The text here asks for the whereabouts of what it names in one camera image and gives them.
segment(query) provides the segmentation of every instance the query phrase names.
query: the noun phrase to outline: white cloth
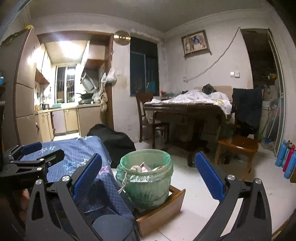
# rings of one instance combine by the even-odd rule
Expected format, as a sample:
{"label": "white cloth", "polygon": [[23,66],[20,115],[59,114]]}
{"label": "white cloth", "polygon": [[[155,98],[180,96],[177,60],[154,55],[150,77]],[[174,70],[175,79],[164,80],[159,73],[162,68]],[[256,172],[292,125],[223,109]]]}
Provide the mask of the white cloth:
{"label": "white cloth", "polygon": [[209,95],[203,93],[200,90],[194,89],[190,90],[185,94],[180,94],[172,99],[169,100],[158,100],[152,99],[152,101],[148,103],[175,103],[175,104],[186,104],[186,103],[193,103],[193,104],[213,104],[217,105],[221,108],[225,115],[229,115],[231,113],[231,104],[226,94],[222,92],[214,92]]}

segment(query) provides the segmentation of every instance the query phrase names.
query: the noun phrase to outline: plastic bottle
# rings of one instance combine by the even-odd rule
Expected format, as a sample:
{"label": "plastic bottle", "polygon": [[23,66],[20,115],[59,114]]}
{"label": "plastic bottle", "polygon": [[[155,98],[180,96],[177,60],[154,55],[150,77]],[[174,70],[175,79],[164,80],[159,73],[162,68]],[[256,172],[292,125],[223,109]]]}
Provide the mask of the plastic bottle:
{"label": "plastic bottle", "polygon": [[281,167],[284,168],[287,157],[288,157],[288,153],[290,151],[290,149],[292,148],[292,144],[290,142],[287,142],[287,149],[286,149],[286,153],[285,153],[285,157],[283,159],[283,162],[281,163]]}
{"label": "plastic bottle", "polygon": [[289,161],[290,161],[290,159],[291,159],[292,154],[294,153],[294,150],[295,150],[295,145],[292,145],[292,148],[291,148],[290,151],[289,151],[289,154],[288,154],[288,157],[287,157],[286,163],[285,163],[285,165],[284,165],[283,172],[285,172],[285,171],[287,170],[287,167],[288,167]]}
{"label": "plastic bottle", "polygon": [[292,176],[295,166],[296,166],[296,152],[294,152],[293,155],[291,156],[287,170],[285,171],[284,177],[286,179],[289,179]]}
{"label": "plastic bottle", "polygon": [[283,159],[285,157],[285,153],[286,153],[286,149],[287,149],[287,142],[286,140],[283,141],[283,144],[281,145],[280,149],[279,149],[279,154],[278,157],[276,159],[276,166],[280,167]]}

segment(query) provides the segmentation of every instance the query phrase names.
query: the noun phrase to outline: metal screw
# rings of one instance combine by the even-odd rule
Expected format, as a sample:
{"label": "metal screw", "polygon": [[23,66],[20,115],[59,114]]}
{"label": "metal screw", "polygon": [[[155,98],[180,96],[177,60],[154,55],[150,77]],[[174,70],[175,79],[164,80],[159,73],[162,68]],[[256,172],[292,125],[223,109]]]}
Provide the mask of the metal screw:
{"label": "metal screw", "polygon": [[255,182],[256,182],[257,184],[262,184],[262,181],[261,181],[259,178],[256,178],[256,179],[255,179]]}
{"label": "metal screw", "polygon": [[36,180],[36,182],[35,182],[36,185],[40,185],[41,183],[42,183],[42,180],[41,180],[41,179],[38,179],[38,180]]}
{"label": "metal screw", "polygon": [[63,176],[62,177],[62,181],[63,182],[67,182],[67,181],[69,181],[70,180],[70,177],[69,176]]}
{"label": "metal screw", "polygon": [[233,180],[235,179],[235,176],[232,175],[232,174],[229,174],[229,175],[227,176],[227,179],[233,181]]}

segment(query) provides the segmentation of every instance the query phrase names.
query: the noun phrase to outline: black bag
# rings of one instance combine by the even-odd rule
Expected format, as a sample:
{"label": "black bag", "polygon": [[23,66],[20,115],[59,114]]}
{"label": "black bag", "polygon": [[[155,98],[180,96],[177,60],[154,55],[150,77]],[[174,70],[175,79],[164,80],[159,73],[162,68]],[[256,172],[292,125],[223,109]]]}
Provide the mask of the black bag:
{"label": "black bag", "polygon": [[112,168],[118,166],[124,155],[136,150],[134,143],[126,134],[116,132],[102,124],[97,124],[91,128],[87,136],[97,136],[102,140],[112,159]]}
{"label": "black bag", "polygon": [[203,88],[202,88],[203,93],[209,95],[213,92],[217,92],[213,86],[211,86],[210,84],[206,84]]}

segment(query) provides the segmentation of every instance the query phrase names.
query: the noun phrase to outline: red bottle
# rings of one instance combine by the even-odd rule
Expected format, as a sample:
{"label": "red bottle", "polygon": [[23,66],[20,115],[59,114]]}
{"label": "red bottle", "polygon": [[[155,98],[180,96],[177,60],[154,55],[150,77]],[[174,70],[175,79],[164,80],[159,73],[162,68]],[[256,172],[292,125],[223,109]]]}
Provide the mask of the red bottle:
{"label": "red bottle", "polygon": [[286,160],[286,163],[285,163],[284,168],[283,168],[283,172],[286,172],[287,167],[288,167],[288,164],[289,164],[289,161],[291,159],[291,156],[294,153],[294,150],[295,150],[295,146],[292,145],[292,148],[290,149],[290,151],[288,153],[287,160]]}

